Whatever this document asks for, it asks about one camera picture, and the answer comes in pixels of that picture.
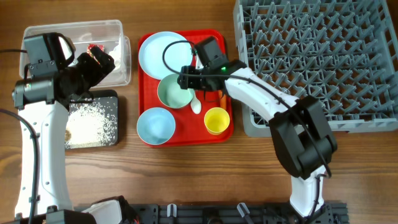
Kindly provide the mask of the clear plastic waste bin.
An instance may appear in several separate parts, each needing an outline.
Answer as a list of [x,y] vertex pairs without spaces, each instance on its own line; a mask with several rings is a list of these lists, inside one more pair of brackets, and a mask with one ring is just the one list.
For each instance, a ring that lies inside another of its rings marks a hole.
[[97,45],[114,59],[115,69],[106,76],[98,88],[126,86],[131,81],[131,47],[119,20],[85,21],[62,24],[30,26],[24,37],[58,32],[68,37],[75,46],[75,57],[87,52],[90,45]]

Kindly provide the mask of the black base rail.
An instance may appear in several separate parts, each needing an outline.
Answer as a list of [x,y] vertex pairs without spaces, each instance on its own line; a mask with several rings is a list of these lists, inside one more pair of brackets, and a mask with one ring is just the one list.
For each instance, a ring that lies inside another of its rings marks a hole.
[[[248,218],[242,217],[237,205],[177,205],[177,214],[167,214],[166,205],[135,204],[130,205],[138,214],[139,223],[249,223]],[[288,202],[266,203],[264,205],[246,204],[248,216],[253,223],[305,223]],[[349,224],[348,206],[346,203],[325,202],[322,208],[315,212],[317,217],[308,223]]]

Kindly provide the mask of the grey dishwasher rack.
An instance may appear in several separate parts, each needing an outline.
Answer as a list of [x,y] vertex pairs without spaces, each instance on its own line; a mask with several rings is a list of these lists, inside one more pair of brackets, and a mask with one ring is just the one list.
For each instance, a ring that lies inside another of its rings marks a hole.
[[386,1],[236,1],[239,58],[322,103],[334,131],[397,129],[397,36]]

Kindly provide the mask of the red serving tray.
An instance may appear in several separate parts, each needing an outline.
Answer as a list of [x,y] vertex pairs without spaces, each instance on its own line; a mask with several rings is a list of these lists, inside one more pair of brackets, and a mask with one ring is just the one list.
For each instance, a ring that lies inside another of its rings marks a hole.
[[[223,53],[226,53],[226,44],[224,37],[221,33],[214,29],[203,29],[203,30],[183,30],[176,31],[178,35],[186,38],[194,43],[200,42],[208,37],[214,37]],[[170,140],[159,147],[170,147],[170,146],[189,146],[198,144],[210,144],[227,141],[234,131],[233,123],[233,109],[231,105],[231,98],[226,97],[225,110],[230,115],[230,124],[228,128],[220,135],[210,134],[204,124],[205,113],[214,107],[220,105],[220,102],[209,102],[205,101],[203,92],[197,93],[197,97],[201,102],[202,109],[200,114],[195,114],[190,106],[186,106],[182,109],[168,108],[161,103],[157,96],[157,87],[160,80],[150,77],[145,70],[143,70],[144,62],[138,65],[138,93],[139,93],[139,118],[142,118],[142,113],[151,108],[164,108],[169,111],[175,120],[176,128],[174,135]]]

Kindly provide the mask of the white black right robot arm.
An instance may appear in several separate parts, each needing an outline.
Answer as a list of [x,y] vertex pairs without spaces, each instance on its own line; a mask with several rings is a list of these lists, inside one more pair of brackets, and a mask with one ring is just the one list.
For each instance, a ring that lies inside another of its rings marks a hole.
[[316,219],[324,204],[323,180],[331,177],[328,165],[337,150],[321,102],[311,95],[288,95],[259,78],[244,62],[228,60],[214,37],[191,46],[203,66],[183,66],[178,72],[180,87],[221,90],[265,119],[276,156],[291,176],[290,206],[302,220]]

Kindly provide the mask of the green bowl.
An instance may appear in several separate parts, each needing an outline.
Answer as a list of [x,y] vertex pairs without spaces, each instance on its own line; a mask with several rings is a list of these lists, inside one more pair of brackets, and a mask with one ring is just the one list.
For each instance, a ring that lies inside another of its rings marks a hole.
[[194,90],[181,89],[178,84],[179,75],[171,74],[163,78],[157,88],[157,95],[161,103],[172,109],[180,109],[187,106],[192,100]]

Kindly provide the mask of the brown food scrap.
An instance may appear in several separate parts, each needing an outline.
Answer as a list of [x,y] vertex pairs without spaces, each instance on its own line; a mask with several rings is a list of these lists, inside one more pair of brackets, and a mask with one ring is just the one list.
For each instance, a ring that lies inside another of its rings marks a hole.
[[69,141],[71,139],[71,136],[72,136],[71,132],[69,130],[66,130],[65,131],[65,141],[66,142]]

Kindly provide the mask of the light blue rice bowl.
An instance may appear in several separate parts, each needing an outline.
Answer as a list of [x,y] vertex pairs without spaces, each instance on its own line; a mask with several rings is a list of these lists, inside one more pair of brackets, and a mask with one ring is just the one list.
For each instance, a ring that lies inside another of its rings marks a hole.
[[137,120],[137,134],[146,144],[158,146],[169,141],[175,133],[174,116],[164,108],[145,110]]

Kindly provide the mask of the white plastic spoon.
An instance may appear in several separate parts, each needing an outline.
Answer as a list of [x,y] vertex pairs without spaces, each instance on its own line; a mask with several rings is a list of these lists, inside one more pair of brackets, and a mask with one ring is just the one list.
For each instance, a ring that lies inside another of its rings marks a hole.
[[196,93],[193,92],[193,98],[190,102],[190,107],[195,114],[200,114],[201,112],[201,102],[197,98]]

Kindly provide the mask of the orange carrot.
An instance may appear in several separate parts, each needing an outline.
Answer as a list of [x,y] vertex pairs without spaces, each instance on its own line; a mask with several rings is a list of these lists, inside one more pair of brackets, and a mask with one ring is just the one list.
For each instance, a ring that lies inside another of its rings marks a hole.
[[226,110],[226,102],[227,102],[226,94],[222,90],[219,90],[218,96],[219,96],[220,108]]

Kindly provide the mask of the yellow plastic cup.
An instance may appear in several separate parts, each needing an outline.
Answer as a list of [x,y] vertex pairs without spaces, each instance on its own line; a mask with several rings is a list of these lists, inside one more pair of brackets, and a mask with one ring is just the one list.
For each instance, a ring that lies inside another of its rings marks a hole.
[[220,107],[209,109],[204,116],[205,127],[212,135],[219,135],[226,131],[230,121],[229,113]]

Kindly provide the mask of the light blue plate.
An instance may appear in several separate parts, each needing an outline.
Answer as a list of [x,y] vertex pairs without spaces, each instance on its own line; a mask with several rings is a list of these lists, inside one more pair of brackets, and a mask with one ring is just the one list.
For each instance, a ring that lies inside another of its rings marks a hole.
[[[163,63],[162,54],[166,46],[172,42],[186,40],[175,32],[158,32],[150,35],[139,49],[139,64],[148,76],[161,80],[173,74]],[[167,65],[180,71],[183,66],[191,65],[193,60],[192,47],[188,42],[173,44],[165,53]]]

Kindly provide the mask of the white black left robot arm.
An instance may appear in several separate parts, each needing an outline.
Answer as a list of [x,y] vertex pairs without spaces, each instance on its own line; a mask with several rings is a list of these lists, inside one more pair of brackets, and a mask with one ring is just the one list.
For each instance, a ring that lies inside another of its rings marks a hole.
[[30,62],[12,99],[22,129],[22,175],[14,223],[123,223],[119,198],[74,210],[65,171],[65,133],[71,104],[92,103],[90,91],[114,70],[99,47],[74,56],[72,42],[58,32],[24,38]]

